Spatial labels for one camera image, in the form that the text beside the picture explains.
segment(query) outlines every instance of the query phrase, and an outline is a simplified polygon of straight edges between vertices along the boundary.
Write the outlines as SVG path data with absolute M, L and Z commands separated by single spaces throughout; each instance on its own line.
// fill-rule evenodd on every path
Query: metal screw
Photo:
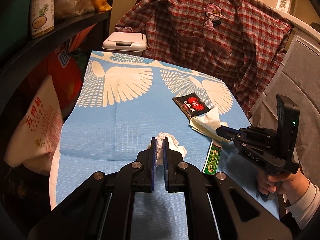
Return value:
M 103 173 L 98 171 L 93 175 L 93 178 L 96 180 L 102 179 L 103 178 Z
M 217 179 L 219 179 L 219 180 L 224 180 L 224 179 L 227 178 L 226 174 L 223 173 L 223 172 L 218 172 L 218 173 L 216 174 L 216 177 L 217 177 Z
M 138 169 L 141 168 L 142 164 L 140 162 L 134 162 L 131 164 L 132 168 Z
M 186 168 L 188 168 L 188 163 L 180 162 L 180 163 L 178 164 L 178 166 L 179 166 L 180 168 L 182 168 L 182 169 L 186 169 Z

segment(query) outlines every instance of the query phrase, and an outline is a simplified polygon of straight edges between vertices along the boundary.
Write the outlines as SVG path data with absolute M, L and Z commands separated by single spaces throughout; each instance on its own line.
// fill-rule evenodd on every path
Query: black shelf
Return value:
M 54 30 L 29 41 L 4 66 L 0 68 L 0 115 L 12 94 L 33 68 L 52 50 L 81 30 L 103 21 L 110 12 L 92 12 L 61 21 Z

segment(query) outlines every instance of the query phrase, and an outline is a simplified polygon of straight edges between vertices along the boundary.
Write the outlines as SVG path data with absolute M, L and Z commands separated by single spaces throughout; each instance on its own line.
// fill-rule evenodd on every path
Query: cloth bag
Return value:
M 52 77 L 46 76 L 29 109 L 15 129 L 4 160 L 11 166 L 49 175 L 63 119 Z

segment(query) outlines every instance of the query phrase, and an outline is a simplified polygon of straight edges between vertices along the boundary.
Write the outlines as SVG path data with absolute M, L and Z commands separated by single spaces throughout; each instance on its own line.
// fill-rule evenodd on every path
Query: white plastic container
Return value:
M 108 52 L 141 56 L 147 49 L 147 37 L 142 33 L 112 33 L 102 44 Z

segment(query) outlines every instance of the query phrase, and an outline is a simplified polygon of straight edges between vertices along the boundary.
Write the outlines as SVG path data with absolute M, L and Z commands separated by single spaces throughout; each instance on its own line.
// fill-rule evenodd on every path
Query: crab logo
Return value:
M 191 104 L 193 108 L 196 109 L 197 111 L 201 111 L 204 109 L 204 106 L 198 103 L 198 98 L 194 98 L 194 97 L 188 98 L 187 102 Z

